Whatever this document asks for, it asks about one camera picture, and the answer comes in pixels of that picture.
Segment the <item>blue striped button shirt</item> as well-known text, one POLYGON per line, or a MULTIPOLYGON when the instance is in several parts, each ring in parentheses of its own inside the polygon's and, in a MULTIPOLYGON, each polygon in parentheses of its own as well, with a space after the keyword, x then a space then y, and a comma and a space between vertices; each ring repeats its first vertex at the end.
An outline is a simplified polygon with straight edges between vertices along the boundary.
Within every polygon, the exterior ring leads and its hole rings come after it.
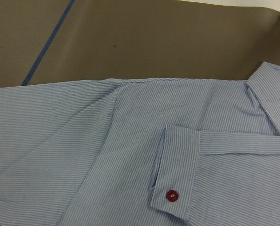
POLYGON ((0 88, 0 225, 280 226, 280 66, 0 88))

